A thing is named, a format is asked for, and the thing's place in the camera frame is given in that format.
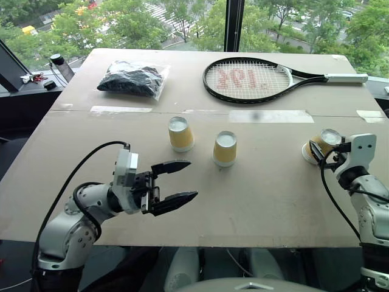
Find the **wooden table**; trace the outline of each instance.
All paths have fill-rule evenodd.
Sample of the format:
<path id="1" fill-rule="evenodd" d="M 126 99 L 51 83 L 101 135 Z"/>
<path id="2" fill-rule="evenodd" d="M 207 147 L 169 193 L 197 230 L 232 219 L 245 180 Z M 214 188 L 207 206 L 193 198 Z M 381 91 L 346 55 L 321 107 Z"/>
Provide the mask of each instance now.
<path id="1" fill-rule="evenodd" d="M 343 85 L 306 86 L 261 105 L 222 102 L 204 89 L 202 72 L 211 62 L 234 55 L 311 73 L 354 72 L 339 55 L 93 50 L 0 183 L 0 238 L 34 241 L 54 197 L 81 158 L 98 144 L 123 140 L 140 155 L 140 172 L 157 162 L 190 160 L 191 166 L 161 175 L 157 184 L 162 196 L 186 190 L 198 190 L 199 195 L 160 217 L 120 214 L 103 224 L 97 244 L 357 246 L 327 197 L 318 168 L 303 160 L 301 146 L 323 128 L 344 135 L 374 133 L 376 158 L 370 172 L 389 184 L 388 121 L 377 103 L 365 86 Z M 122 59 L 171 66 L 159 102 L 96 90 L 109 64 Z M 277 115 L 256 122 L 236 118 L 250 110 L 265 110 L 270 116 L 274 110 L 300 111 L 311 122 L 279 120 Z M 364 119 L 357 110 L 382 118 Z M 176 153 L 169 145 L 167 123 L 177 115 L 189 121 L 194 134 L 195 146 L 187 153 Z M 227 169 L 212 161 L 213 143 L 222 130 L 238 138 L 236 163 Z M 112 180 L 117 150 L 109 147 L 88 161 L 56 212 L 79 183 Z M 332 173 L 326 177 L 336 200 L 356 223 L 349 196 Z"/>

